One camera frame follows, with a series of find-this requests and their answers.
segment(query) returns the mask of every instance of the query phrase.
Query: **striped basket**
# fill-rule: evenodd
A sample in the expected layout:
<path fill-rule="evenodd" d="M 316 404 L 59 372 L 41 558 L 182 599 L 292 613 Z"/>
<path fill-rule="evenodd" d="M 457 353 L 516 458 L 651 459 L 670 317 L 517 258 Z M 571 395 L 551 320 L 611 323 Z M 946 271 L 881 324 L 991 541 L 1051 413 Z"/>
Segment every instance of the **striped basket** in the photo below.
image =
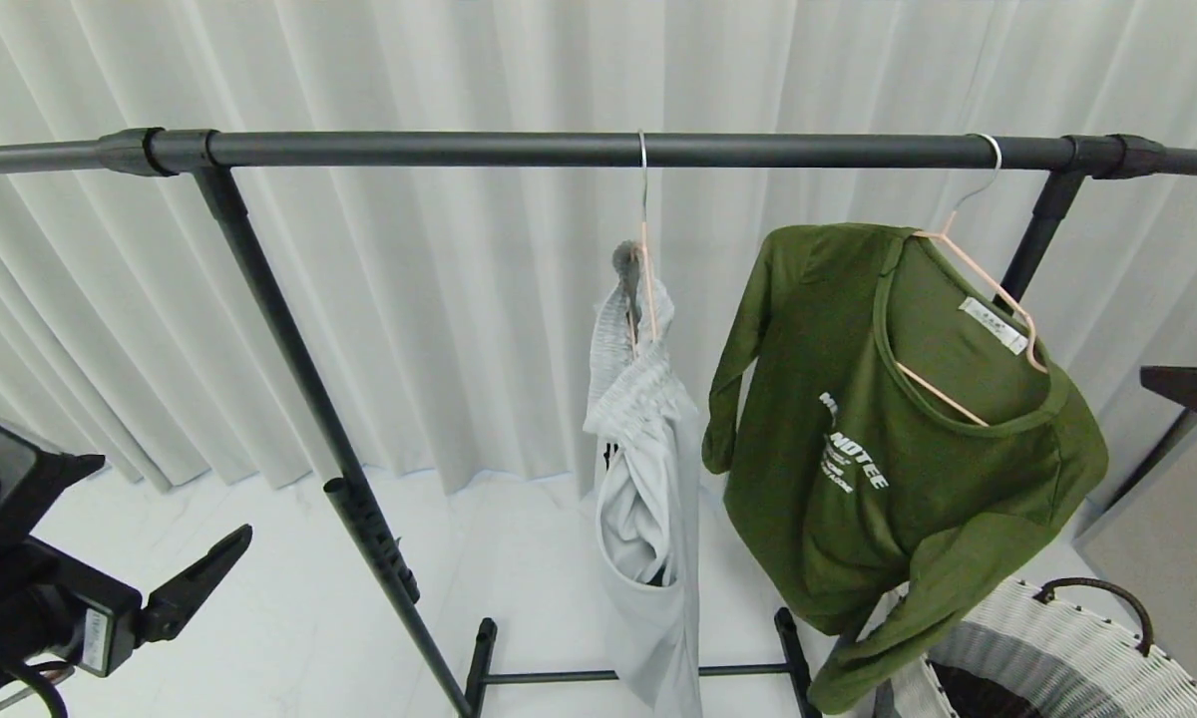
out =
<path fill-rule="evenodd" d="M 1057 588 L 1069 585 L 1120 596 L 1138 614 L 1144 635 L 1056 600 Z M 874 717 L 980 718 L 955 712 L 937 669 L 991 681 L 1026 705 L 985 712 L 995 718 L 1197 718 L 1197 681 L 1153 645 L 1144 606 L 1095 578 L 1059 578 L 1040 589 L 1017 578 L 1002 583 L 926 651 L 925 661 L 880 686 Z"/>

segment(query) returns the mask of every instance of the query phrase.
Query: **white tag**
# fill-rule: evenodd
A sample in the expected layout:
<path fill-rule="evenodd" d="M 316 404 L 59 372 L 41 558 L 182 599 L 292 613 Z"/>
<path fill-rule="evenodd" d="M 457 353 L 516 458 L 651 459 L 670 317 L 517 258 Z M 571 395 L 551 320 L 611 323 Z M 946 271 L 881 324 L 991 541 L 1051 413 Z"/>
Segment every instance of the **white tag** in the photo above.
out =
<path fill-rule="evenodd" d="M 107 663 L 107 639 L 110 639 L 110 621 L 104 613 L 98 613 L 89 608 L 84 613 L 84 651 L 80 655 L 80 665 L 92 669 L 97 674 L 105 673 Z"/>
<path fill-rule="evenodd" d="M 982 327 L 986 328 L 986 330 L 990 330 L 991 335 L 998 337 L 1002 346 L 1008 347 L 1010 353 L 1019 355 L 1023 351 L 1023 347 L 1028 346 L 1027 336 L 1023 336 L 1022 333 L 1015 331 L 1014 327 L 1003 322 L 998 315 L 991 312 L 988 306 L 977 302 L 973 296 L 968 296 L 966 302 L 962 302 L 962 305 L 959 306 L 959 309 L 961 309 L 962 312 L 971 315 L 972 318 L 980 323 Z"/>

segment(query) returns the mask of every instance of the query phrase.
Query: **clothing rack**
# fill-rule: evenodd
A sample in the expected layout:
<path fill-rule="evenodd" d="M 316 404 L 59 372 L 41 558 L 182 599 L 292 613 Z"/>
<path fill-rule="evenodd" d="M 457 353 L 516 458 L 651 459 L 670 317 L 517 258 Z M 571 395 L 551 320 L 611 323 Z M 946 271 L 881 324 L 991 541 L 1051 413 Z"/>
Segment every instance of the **clothing rack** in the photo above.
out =
<path fill-rule="evenodd" d="M 654 168 L 887 168 L 990 169 L 995 153 L 982 138 L 967 135 L 832 134 L 646 134 L 648 165 Z M 1041 263 L 1046 247 L 1090 178 L 1175 174 L 1197 176 L 1197 150 L 1172 148 L 1129 134 L 1063 138 L 999 136 L 1002 169 L 1050 172 L 1032 221 L 1010 261 L 1002 286 L 1019 299 Z M 279 282 L 249 221 L 233 168 L 277 166 L 566 166 L 640 168 L 636 133 L 466 133 L 466 132 L 290 132 L 219 133 L 209 128 L 165 130 L 128 128 L 97 140 L 0 146 L 0 174 L 107 169 L 140 177 L 188 172 L 260 305 L 277 345 L 302 388 L 342 476 L 324 485 L 328 499 L 363 559 L 385 591 L 449 704 L 462 718 L 479 718 L 488 686 L 614 680 L 613 671 L 491 673 L 497 623 L 484 619 L 475 634 L 466 686 L 458 684 L 421 615 L 417 579 L 381 513 L 356 455 L 298 331 Z M 996 303 L 1003 305 L 1001 298 Z M 819 713 L 807 699 L 810 671 L 789 610 L 776 614 L 785 662 L 706 665 L 703 676 L 789 674 L 798 712 Z"/>

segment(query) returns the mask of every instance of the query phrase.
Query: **green sweatshirt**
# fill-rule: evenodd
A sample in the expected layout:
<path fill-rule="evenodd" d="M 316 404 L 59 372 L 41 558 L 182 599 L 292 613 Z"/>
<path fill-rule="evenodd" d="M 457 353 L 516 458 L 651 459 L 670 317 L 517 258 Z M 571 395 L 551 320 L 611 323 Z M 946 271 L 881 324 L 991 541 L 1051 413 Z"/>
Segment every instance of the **green sweatshirt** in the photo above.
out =
<path fill-rule="evenodd" d="M 1022 324 L 912 229 L 794 226 L 762 243 L 709 390 L 704 464 L 795 614 L 856 632 L 810 699 L 850 710 L 917 659 L 1046 542 L 1108 451 L 1062 369 L 1027 364 Z M 758 359 L 736 428 L 740 378 Z M 979 427 L 898 371 L 940 388 Z"/>

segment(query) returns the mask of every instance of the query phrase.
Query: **white curtain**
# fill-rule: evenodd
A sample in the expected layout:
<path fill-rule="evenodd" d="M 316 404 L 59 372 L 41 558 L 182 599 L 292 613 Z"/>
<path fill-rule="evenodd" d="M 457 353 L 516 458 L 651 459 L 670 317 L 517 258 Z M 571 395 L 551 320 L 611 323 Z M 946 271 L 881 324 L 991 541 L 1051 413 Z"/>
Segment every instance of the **white curtain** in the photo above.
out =
<path fill-rule="evenodd" d="M 232 130 L 1137 133 L 1197 147 L 1197 0 L 0 1 L 0 145 Z M 366 463 L 587 473 L 594 305 L 637 170 L 238 170 Z M 984 172 L 654 170 L 672 351 L 697 401 L 758 242 L 932 226 Z M 1045 176 L 1003 172 L 954 235 L 1004 272 Z M 1197 365 L 1197 178 L 1088 182 L 1026 294 L 1113 467 Z M 0 414 L 162 487 L 334 470 L 188 177 L 0 177 Z"/>

